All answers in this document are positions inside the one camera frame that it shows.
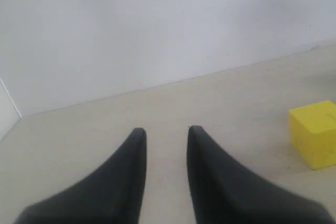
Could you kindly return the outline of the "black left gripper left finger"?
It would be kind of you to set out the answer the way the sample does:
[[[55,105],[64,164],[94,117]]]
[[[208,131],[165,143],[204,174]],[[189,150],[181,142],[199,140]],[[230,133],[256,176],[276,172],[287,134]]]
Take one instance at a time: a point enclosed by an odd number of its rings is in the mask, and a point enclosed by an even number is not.
[[[26,207],[15,223],[138,223],[146,180],[146,131],[134,128],[96,170]]]

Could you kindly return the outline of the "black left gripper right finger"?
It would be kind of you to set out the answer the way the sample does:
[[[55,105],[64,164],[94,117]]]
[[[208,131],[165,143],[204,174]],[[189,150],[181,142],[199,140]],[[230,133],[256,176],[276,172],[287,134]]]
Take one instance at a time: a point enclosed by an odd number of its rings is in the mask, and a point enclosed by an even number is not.
[[[323,205],[255,174],[201,126],[188,130],[186,161],[196,223],[334,223]]]

